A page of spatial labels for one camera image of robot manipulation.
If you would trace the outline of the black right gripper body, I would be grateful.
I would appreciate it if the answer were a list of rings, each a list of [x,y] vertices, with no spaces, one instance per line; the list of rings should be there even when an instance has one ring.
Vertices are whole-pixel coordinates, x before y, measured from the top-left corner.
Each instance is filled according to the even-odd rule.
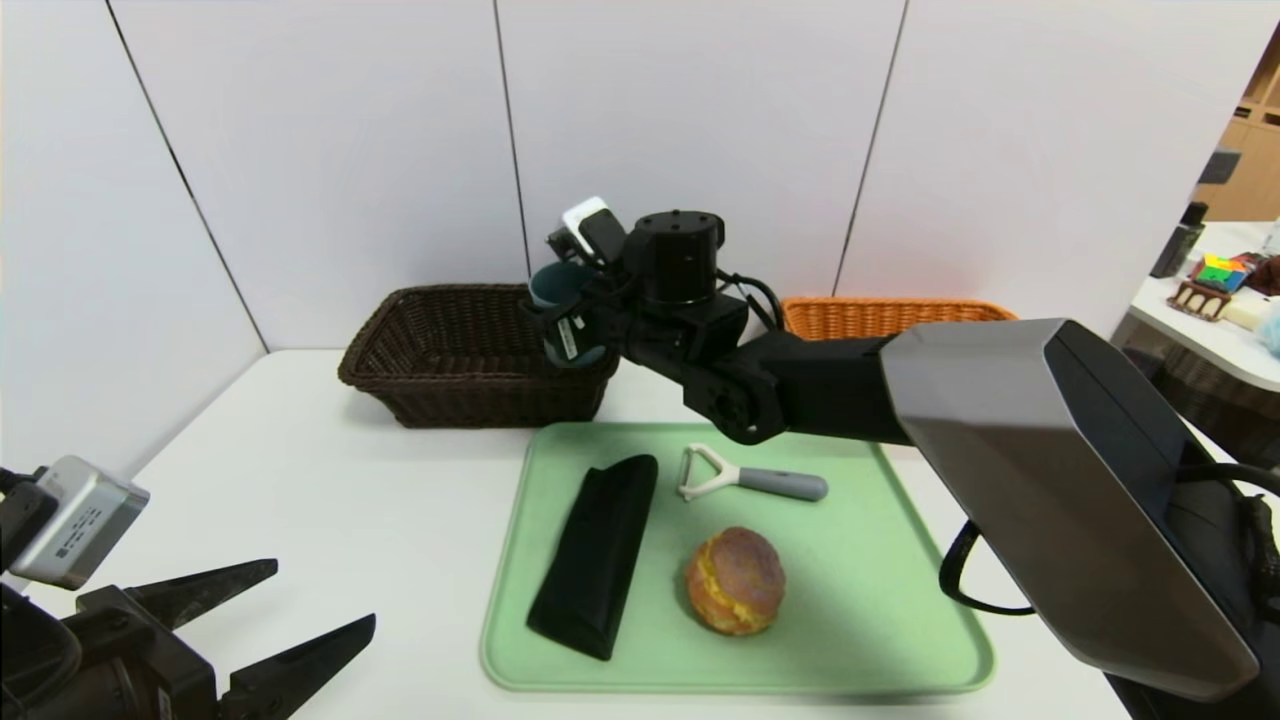
[[[553,364],[598,364],[618,348],[625,313],[608,305],[541,307],[541,333]]]

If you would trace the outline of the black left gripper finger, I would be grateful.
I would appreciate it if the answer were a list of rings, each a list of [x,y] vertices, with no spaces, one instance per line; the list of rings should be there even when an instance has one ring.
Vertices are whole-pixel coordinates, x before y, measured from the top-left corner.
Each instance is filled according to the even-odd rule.
[[[288,719],[371,643],[374,612],[230,674],[220,719]]]
[[[161,626],[175,630],[276,575],[275,559],[200,571],[125,588],[124,593]]]

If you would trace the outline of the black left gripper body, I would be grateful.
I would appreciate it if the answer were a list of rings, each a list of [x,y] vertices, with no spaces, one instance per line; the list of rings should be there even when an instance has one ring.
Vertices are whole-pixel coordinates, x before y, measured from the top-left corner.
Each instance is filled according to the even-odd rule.
[[[63,624],[79,666],[58,692],[59,719],[220,717],[212,665],[127,591],[81,597]]]

